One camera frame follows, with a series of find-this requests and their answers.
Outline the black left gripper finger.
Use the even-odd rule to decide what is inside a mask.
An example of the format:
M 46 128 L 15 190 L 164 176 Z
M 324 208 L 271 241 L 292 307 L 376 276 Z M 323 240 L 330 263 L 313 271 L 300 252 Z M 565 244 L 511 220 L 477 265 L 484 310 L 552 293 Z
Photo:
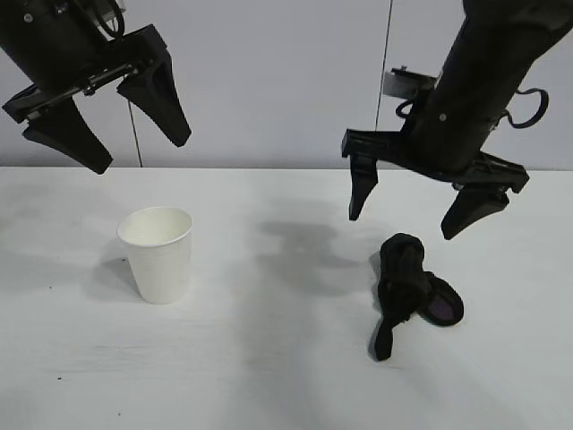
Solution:
M 31 142 L 63 153 L 96 174 L 103 174 L 113 161 L 84 121 L 73 99 L 65 99 L 30 119 L 22 135 Z
M 117 92 L 145 113 L 176 147 L 185 146 L 192 130 L 175 88 L 169 53 L 125 78 Z

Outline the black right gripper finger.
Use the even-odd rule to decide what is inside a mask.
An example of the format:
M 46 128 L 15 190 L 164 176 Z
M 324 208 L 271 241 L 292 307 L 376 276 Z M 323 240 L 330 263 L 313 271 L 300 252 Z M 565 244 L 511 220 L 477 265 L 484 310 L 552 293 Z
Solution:
M 352 181 L 349 203 L 349 219 L 358 220 L 363 206 L 378 184 L 377 160 L 363 155 L 350 156 L 350 173 Z
M 465 186 L 446 212 L 441 232 L 450 240 L 478 220 L 504 211 L 509 198 L 504 190 L 489 186 Z

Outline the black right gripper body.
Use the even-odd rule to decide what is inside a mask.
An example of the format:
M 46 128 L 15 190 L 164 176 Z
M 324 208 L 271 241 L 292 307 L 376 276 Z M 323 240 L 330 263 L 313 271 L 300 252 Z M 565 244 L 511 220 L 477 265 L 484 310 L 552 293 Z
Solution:
M 405 120 L 398 131 L 348 129 L 342 156 L 363 155 L 456 186 L 489 185 L 520 192 L 529 179 L 525 168 L 482 152 L 499 122 L 477 110 L 485 98 L 472 91 L 454 98 L 452 109 L 436 107 L 446 89 L 434 77 L 409 71 L 385 73 L 383 93 L 403 102 L 396 115 Z

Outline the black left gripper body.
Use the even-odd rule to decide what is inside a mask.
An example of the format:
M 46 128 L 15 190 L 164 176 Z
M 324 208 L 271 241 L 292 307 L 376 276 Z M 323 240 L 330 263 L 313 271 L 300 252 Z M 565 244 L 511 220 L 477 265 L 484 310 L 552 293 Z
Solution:
M 1 49 L 31 81 L 3 106 L 18 124 L 169 53 L 154 25 L 127 32 L 116 1 L 3 1 Z

